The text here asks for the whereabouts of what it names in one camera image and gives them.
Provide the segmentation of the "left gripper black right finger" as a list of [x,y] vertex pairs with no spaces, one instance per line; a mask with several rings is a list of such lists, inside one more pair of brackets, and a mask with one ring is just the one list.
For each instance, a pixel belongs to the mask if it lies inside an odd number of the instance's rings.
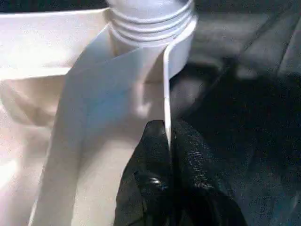
[[245,226],[233,190],[201,134],[184,121],[174,121],[172,133],[175,187],[190,225]]

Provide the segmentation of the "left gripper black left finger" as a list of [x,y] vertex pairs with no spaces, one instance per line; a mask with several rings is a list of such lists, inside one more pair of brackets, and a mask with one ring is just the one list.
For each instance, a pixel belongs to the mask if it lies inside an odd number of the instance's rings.
[[149,121],[124,168],[114,225],[165,226],[172,209],[171,158],[164,122]]

